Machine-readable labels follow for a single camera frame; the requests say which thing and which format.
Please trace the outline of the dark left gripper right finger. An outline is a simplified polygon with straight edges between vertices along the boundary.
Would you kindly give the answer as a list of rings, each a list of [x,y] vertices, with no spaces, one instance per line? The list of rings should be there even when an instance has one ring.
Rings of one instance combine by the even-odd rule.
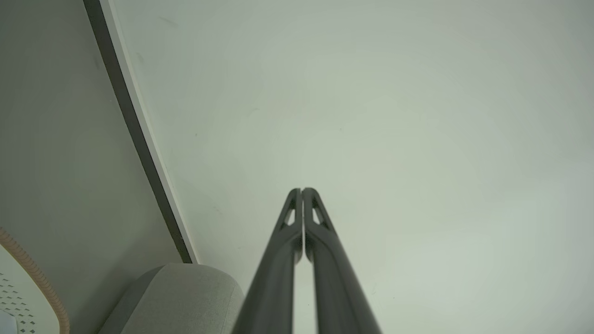
[[[381,334],[339,235],[314,188],[303,190],[305,251],[314,269],[317,334]]]

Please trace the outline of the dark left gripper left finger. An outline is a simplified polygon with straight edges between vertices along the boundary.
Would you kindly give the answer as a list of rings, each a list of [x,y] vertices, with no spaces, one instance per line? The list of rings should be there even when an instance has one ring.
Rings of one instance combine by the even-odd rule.
[[[303,197],[291,190],[232,334],[293,334],[295,266],[303,256]]]

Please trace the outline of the white basket with tan rim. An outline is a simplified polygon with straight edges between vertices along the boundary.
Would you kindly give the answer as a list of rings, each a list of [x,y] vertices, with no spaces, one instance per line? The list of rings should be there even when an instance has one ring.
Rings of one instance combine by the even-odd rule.
[[[70,334],[70,329],[50,281],[0,227],[0,334]]]

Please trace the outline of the grey fabric sofa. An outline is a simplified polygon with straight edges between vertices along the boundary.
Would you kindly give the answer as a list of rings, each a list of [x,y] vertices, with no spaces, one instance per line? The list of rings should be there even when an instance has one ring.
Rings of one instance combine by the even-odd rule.
[[[231,334],[243,301],[227,273],[170,263],[136,279],[98,334]]]

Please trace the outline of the white and black baseboard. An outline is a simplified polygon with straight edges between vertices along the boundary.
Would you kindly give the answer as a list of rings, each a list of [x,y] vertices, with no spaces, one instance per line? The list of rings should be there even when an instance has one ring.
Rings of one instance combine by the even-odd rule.
[[[175,202],[165,165],[151,135],[149,119],[142,110],[142,98],[136,91],[123,38],[117,34],[116,15],[110,0],[82,1],[117,103],[177,252],[184,263],[198,264],[199,256]]]

